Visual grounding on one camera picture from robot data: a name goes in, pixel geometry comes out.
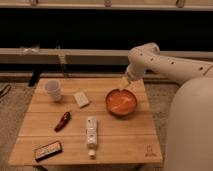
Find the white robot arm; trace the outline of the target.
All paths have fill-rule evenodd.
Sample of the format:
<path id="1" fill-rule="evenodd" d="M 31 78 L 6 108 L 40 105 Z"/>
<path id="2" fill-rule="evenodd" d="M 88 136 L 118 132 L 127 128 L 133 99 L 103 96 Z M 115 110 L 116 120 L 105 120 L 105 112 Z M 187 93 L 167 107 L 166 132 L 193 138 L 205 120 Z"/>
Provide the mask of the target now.
<path id="1" fill-rule="evenodd" d="M 126 85 L 151 70 L 176 87 L 161 142 L 163 171 L 213 171 L 213 62 L 165 56 L 155 43 L 132 48 L 128 61 Z"/>

